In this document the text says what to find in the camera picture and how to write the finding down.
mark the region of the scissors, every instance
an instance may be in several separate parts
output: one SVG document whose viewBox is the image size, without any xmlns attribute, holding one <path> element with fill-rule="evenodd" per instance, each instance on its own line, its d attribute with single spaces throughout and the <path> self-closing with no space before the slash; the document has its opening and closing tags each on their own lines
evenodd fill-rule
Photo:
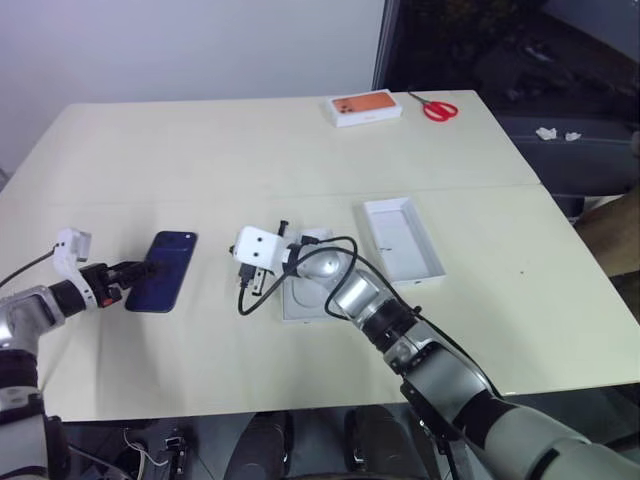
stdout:
<svg viewBox="0 0 640 480">
<path fill-rule="evenodd" d="M 422 111 L 434 122 L 446 122 L 447 120 L 458 115 L 458 107 L 445 102 L 430 102 L 424 98 L 420 98 L 415 93 L 407 92 L 413 98 L 422 104 Z"/>
</svg>

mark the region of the dark blue smartphone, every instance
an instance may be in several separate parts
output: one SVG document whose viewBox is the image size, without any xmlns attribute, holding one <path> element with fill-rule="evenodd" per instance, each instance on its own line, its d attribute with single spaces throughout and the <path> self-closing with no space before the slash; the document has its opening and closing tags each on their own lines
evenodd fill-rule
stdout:
<svg viewBox="0 0 640 480">
<path fill-rule="evenodd" d="M 145 260 L 153 262 L 153 277 L 136 284 L 125 308 L 132 312 L 170 312 L 176 304 L 198 236 L 193 232 L 160 232 Z"/>
</svg>

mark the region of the scissor handle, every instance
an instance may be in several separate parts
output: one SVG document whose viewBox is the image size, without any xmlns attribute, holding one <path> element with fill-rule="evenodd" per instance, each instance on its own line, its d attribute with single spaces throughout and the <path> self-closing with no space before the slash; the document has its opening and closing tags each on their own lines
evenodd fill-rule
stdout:
<svg viewBox="0 0 640 480">
<path fill-rule="evenodd" d="M 446 102 L 429 102 L 422 110 L 434 122 L 446 122 L 458 114 L 458 107 Z"/>
</svg>

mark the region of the black wire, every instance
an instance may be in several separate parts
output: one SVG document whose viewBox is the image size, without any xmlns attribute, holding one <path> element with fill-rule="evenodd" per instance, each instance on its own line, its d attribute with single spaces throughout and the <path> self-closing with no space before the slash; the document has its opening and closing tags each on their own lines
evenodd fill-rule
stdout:
<svg viewBox="0 0 640 480">
<path fill-rule="evenodd" d="M 86 450 L 83 450 L 80 447 L 77 447 L 71 443 L 68 444 L 69 445 L 69 451 L 71 451 L 72 453 L 75 453 L 76 455 L 80 455 L 81 457 L 85 457 L 88 458 L 89 460 L 98 463 L 100 465 L 103 465 L 105 467 L 111 468 L 113 470 L 115 470 L 116 472 L 118 472 L 120 475 L 122 475 L 124 478 L 126 478 L 127 480 L 132 480 L 131 477 L 124 471 L 122 470 L 120 467 L 114 465 L 111 462 L 107 462 L 106 460 L 103 460 L 100 457 L 96 457 L 95 455 L 93 455 L 92 453 L 87 452 Z"/>
<path fill-rule="evenodd" d="M 250 315 L 251 313 L 255 312 L 258 307 L 260 307 L 271 295 L 273 295 L 273 293 L 278 289 L 278 287 L 282 284 L 282 282 L 285 281 L 285 279 L 288 276 L 293 275 L 293 273 L 296 271 L 298 266 L 300 266 L 300 264 L 302 264 L 305 261 L 309 260 L 311 257 L 313 257 L 315 255 L 318 255 L 320 253 L 323 253 L 323 252 L 346 252 L 349 255 L 351 255 L 351 252 L 349 250 L 346 250 L 346 249 L 340 248 L 340 247 L 322 247 L 322 248 L 318 248 L 317 250 L 314 250 L 312 252 L 309 252 L 306 255 L 303 255 L 298 260 L 296 260 L 289 268 L 287 268 L 287 270 L 285 270 L 284 273 L 282 275 L 280 275 L 276 279 L 275 282 L 273 282 L 273 284 L 269 287 L 269 289 L 264 293 L 264 295 L 262 295 L 262 297 L 260 297 L 256 301 L 256 303 L 251 305 L 246 310 L 244 309 L 244 307 L 242 305 L 242 301 L 244 300 L 244 291 L 246 290 L 246 287 L 242 287 L 241 286 L 240 287 L 240 294 L 238 295 L 238 313 L 240 315 L 246 316 L 246 315 Z"/>
<path fill-rule="evenodd" d="M 296 262 L 293 263 L 293 265 L 291 265 L 291 267 L 289 267 L 282 275 L 280 275 L 276 279 L 276 281 L 273 283 L 273 285 L 271 285 L 269 290 L 267 290 L 267 292 L 262 296 L 262 298 L 260 298 L 256 303 L 251 305 L 251 307 L 249 307 L 247 310 L 243 310 L 243 307 L 242 307 L 242 300 L 244 299 L 244 290 L 245 290 L 245 288 L 244 287 L 240 288 L 240 294 L 238 296 L 238 312 L 240 313 L 240 315 L 249 315 L 249 314 L 253 313 L 258 307 L 260 307 L 260 305 L 262 305 L 267 300 L 267 298 L 269 298 L 269 296 L 271 296 L 273 294 L 273 292 L 276 291 L 276 289 L 280 286 L 280 284 L 282 284 L 282 282 L 284 282 L 284 280 L 289 275 L 293 274 L 293 272 L 296 270 L 296 268 L 301 263 L 305 262 L 306 260 L 308 260 L 309 258 L 313 257 L 314 255 L 318 255 L 319 253 L 322 253 L 322 252 L 341 252 L 341 253 L 346 253 L 347 255 L 353 255 L 353 252 L 351 252 L 350 250 L 347 250 L 347 249 L 341 248 L 341 247 L 333 247 L 333 246 L 331 246 L 331 247 L 322 247 L 322 248 L 319 248 L 317 250 L 314 250 L 312 252 L 307 253 L 306 255 L 300 257 Z M 404 308 L 406 308 L 407 311 L 411 315 L 413 315 L 414 317 L 422 320 L 427 325 L 429 325 L 431 328 L 433 328 L 436 331 L 436 333 L 438 333 L 440 336 L 442 336 L 442 338 L 444 338 L 447 342 L 449 342 L 454 348 L 458 349 L 465 357 L 467 357 L 471 362 L 473 362 L 473 364 L 476 367 L 478 367 L 478 369 L 481 372 L 484 373 L 484 371 L 482 370 L 480 365 L 478 365 L 475 362 L 475 360 L 473 360 L 471 355 L 469 355 L 466 352 L 466 350 L 464 348 L 462 348 L 453 338 L 451 338 L 449 335 L 447 335 L 444 331 L 442 331 L 434 323 L 432 323 L 429 320 L 427 320 L 424 316 L 420 315 L 420 308 L 419 307 L 412 308 L 411 306 L 409 306 L 409 304 L 404 301 L 404 299 L 400 296 L 400 294 L 396 291 L 396 289 L 393 288 L 393 285 L 391 285 L 389 280 L 387 280 L 386 277 L 380 272 L 380 270 L 378 270 L 371 262 L 369 262 L 366 258 L 361 257 L 360 255 L 353 255 L 353 257 L 356 258 L 358 261 L 364 263 L 367 266 L 367 268 L 369 270 L 371 270 L 371 272 L 376 277 L 378 277 L 378 279 L 384 284 L 384 286 L 391 292 L 391 294 L 396 298 L 396 300 L 400 303 L 400 305 L 402 305 Z M 494 394 L 498 398 L 502 399 L 502 395 L 500 395 L 500 392 L 498 391 L 496 386 L 491 382 L 489 377 L 486 374 L 484 376 L 487 379 L 487 381 L 489 382 L 489 385 L 491 386 L 491 388 L 493 389 Z"/>
<path fill-rule="evenodd" d="M 343 235 L 343 236 L 340 236 L 340 237 L 328 238 L 326 240 L 322 240 L 320 243 L 338 242 L 338 241 L 341 241 L 341 240 L 344 240 L 344 241 L 347 241 L 347 242 L 351 243 L 351 247 L 352 247 L 352 250 L 351 250 L 351 262 L 349 262 L 349 266 L 347 267 L 347 270 L 344 272 L 344 275 L 342 275 L 342 278 L 340 279 L 338 284 L 334 287 L 334 289 L 331 290 L 331 293 L 329 293 L 329 296 L 327 297 L 327 300 L 324 302 L 324 312 L 327 315 L 330 315 L 330 316 L 335 317 L 335 318 L 339 318 L 340 320 L 349 321 L 349 319 L 346 316 L 340 315 L 339 313 L 335 313 L 335 312 L 331 311 L 331 309 L 329 308 L 329 305 L 333 301 L 333 297 L 344 286 L 344 284 L 346 283 L 346 281 L 349 278 L 349 275 L 351 275 L 351 273 L 353 272 L 353 269 L 356 267 L 356 262 L 358 261 L 358 244 L 356 243 L 356 241 L 352 237 L 349 237 L 347 235 Z"/>
<path fill-rule="evenodd" d="M 207 474 L 209 474 L 209 478 L 211 480 L 216 480 L 215 477 L 213 476 L 213 473 L 211 473 L 211 470 L 209 470 L 209 467 L 207 467 L 207 464 L 204 463 L 204 460 L 202 460 L 202 458 L 200 457 L 200 454 L 196 450 L 194 450 L 193 453 L 196 454 L 197 459 L 200 461 L 204 469 L 207 471 Z"/>
<path fill-rule="evenodd" d="M 51 249 L 51 251 L 45 253 L 44 255 L 42 255 L 41 257 L 36 258 L 33 261 L 27 263 L 24 267 L 20 267 L 18 270 L 13 272 L 11 275 L 9 275 L 8 277 L 4 278 L 2 281 L 0 281 L 0 288 L 4 287 L 11 280 L 13 280 L 14 278 L 16 278 L 18 275 L 20 275 L 21 273 L 25 272 L 26 270 L 29 270 L 34 265 L 37 265 L 38 263 L 42 262 L 43 260 L 46 260 L 47 258 L 53 256 L 54 250 L 55 250 L 55 247 L 53 247 Z"/>
</svg>

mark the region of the table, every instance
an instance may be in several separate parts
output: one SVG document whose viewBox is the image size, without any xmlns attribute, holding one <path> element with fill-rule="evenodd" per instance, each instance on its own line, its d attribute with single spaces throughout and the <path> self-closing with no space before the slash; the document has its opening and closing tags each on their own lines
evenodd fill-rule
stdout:
<svg viewBox="0 0 640 480">
<path fill-rule="evenodd" d="M 473 92 L 438 92 L 460 115 L 333 128 L 318 98 L 73 105 L 0 195 L 0 271 L 93 233 L 90 259 L 143 258 L 154 234 L 199 240 L 175 309 L 122 303 L 42 338 L 47 411 L 109 420 L 402 401 L 393 375 L 346 322 L 283 325 L 280 299 L 236 311 L 243 225 L 355 236 L 366 200 L 410 195 L 447 277 L 404 288 L 503 393 L 638 381 L 634 318 L 535 174 Z M 57 281 L 42 264 L 4 290 Z"/>
</svg>

